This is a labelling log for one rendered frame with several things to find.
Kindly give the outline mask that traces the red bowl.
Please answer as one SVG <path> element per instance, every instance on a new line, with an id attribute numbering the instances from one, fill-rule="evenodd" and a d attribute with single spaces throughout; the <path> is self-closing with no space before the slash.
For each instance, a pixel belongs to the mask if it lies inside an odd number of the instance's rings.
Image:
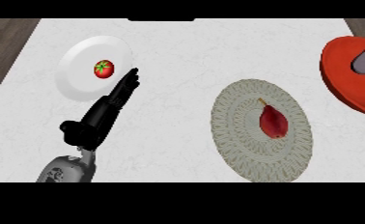
<path id="1" fill-rule="evenodd" d="M 319 70 L 324 83 L 337 99 L 356 111 L 365 113 L 365 73 L 356 73 L 350 64 L 365 52 L 365 38 L 334 38 L 324 46 Z"/>

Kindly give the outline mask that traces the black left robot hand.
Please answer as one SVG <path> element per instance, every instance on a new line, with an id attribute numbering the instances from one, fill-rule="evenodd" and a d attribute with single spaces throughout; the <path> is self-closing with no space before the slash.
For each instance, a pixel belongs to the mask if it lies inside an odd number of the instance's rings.
<path id="1" fill-rule="evenodd" d="M 61 131 L 64 142 L 93 151 L 102 144 L 117 120 L 120 110 L 140 85 L 139 69 L 133 68 L 120 79 L 111 93 L 102 96 L 89 109 L 80 122 L 64 121 Z"/>

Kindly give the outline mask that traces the round woven beige placemat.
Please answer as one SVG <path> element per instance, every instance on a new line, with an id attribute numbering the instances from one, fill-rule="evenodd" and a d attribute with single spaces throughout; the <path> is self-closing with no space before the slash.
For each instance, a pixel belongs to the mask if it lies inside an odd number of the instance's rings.
<path id="1" fill-rule="evenodd" d="M 263 103 L 285 116 L 288 132 L 272 139 L 260 127 Z M 312 157 L 312 132 L 304 111 L 272 83 L 242 79 L 222 90 L 211 110 L 211 132 L 223 161 L 251 182 L 291 182 Z"/>

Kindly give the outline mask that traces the white round plate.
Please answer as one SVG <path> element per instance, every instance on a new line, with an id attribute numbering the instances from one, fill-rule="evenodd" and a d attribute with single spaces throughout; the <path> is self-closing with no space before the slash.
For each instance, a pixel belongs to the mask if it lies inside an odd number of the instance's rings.
<path id="1" fill-rule="evenodd" d="M 95 65 L 101 60 L 114 64 L 114 74 L 101 79 Z M 95 36 L 65 52 L 56 72 L 61 93 L 72 100 L 89 101 L 106 95 L 133 67 L 133 53 L 127 43 L 112 36 Z"/>

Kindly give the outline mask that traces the red tomato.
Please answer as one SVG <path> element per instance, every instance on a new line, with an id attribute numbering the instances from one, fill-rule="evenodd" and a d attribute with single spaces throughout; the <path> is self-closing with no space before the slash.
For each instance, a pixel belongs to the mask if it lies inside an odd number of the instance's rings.
<path id="1" fill-rule="evenodd" d="M 95 76 L 106 79 L 114 74 L 114 64 L 108 60 L 101 60 L 95 65 Z"/>

